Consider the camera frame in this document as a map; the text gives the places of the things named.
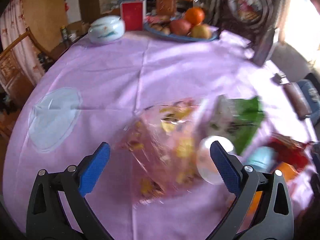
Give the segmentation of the red snack package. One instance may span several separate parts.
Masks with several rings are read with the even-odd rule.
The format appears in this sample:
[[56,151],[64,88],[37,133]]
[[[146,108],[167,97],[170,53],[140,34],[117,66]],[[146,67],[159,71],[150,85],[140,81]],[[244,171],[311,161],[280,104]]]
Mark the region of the red snack package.
[[306,154],[306,149],[311,146],[312,143],[313,141],[300,142],[293,140],[289,136],[272,133],[268,141],[268,146],[275,150],[277,162],[287,163],[293,166],[297,172],[302,172],[310,162]]

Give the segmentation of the green snack bag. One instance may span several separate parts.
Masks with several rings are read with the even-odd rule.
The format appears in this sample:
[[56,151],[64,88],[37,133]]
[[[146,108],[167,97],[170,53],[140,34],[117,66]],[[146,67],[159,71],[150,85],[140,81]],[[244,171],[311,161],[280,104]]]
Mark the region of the green snack bag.
[[265,118],[265,113],[259,96],[227,99],[227,103],[232,116],[226,127],[227,138],[233,144],[236,154],[242,155]]

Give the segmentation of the clear pink plastic wrapper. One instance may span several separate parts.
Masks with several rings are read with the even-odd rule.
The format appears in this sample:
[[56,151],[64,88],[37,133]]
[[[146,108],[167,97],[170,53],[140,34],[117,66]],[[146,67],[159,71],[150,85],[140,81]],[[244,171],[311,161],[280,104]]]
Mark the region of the clear pink plastic wrapper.
[[178,196],[199,180],[196,152],[208,98],[150,106],[116,137],[113,150],[131,155],[134,204]]

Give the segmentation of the blue cushioned chair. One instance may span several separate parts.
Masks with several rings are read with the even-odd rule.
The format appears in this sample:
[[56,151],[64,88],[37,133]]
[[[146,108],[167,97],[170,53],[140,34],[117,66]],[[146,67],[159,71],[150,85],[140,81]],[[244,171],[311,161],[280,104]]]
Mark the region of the blue cushioned chair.
[[297,82],[307,103],[310,106],[312,113],[310,119],[313,126],[319,123],[319,79],[317,75],[310,72],[304,79]]

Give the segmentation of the purple tablecloth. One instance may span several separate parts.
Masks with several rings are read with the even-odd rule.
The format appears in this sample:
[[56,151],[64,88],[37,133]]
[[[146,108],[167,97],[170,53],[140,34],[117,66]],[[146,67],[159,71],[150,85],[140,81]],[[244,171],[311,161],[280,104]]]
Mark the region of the purple tablecloth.
[[[31,189],[40,169],[61,172],[114,144],[143,109],[183,98],[250,98],[258,95],[266,119],[252,146],[274,131],[298,141],[316,140],[309,120],[299,121],[267,61],[258,68],[246,41],[224,32],[218,41],[175,43],[146,33],[126,33],[104,46],[86,37],[44,75],[14,126],[4,164],[3,196],[12,220],[25,231]],[[225,214],[224,185],[200,182],[183,195],[133,205],[132,155],[113,152],[86,200],[115,239],[205,239]]]

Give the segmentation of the pink floral curtain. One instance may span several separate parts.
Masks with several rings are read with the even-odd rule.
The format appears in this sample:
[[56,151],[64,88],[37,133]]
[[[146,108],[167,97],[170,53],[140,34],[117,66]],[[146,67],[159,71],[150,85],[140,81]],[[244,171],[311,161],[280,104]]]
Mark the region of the pink floral curtain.
[[[3,49],[11,45],[19,36],[26,32],[22,0],[11,0],[1,15],[1,43]],[[36,48],[30,37],[25,37],[13,48],[18,64],[31,81],[37,85],[45,72],[41,66]]]

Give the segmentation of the white ceramic lidded jar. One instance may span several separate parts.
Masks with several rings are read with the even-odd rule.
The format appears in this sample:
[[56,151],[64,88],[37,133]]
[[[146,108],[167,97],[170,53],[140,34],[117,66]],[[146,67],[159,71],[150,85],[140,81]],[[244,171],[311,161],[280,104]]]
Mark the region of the white ceramic lidded jar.
[[125,23],[120,16],[105,16],[94,21],[88,30],[93,44],[108,44],[120,39],[125,33]]

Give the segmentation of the red apple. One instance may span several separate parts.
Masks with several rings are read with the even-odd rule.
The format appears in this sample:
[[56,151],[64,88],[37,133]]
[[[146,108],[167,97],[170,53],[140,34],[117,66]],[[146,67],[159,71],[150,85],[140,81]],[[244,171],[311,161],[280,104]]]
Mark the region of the red apple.
[[172,20],[169,28],[174,35],[187,36],[192,28],[192,24],[184,19]]

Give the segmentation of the orange fruit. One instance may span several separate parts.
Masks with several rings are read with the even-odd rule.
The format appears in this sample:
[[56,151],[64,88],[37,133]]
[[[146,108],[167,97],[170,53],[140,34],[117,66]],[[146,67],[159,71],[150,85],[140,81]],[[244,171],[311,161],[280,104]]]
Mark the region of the orange fruit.
[[184,19],[192,25],[199,25],[204,21],[205,13],[200,7],[192,7],[185,12]]

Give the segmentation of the red box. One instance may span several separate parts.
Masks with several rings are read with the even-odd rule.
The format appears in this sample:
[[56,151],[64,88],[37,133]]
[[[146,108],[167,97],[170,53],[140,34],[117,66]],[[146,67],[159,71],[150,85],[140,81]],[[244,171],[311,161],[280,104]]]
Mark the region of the red box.
[[141,0],[122,2],[120,15],[126,31],[142,31],[146,18],[146,2]]

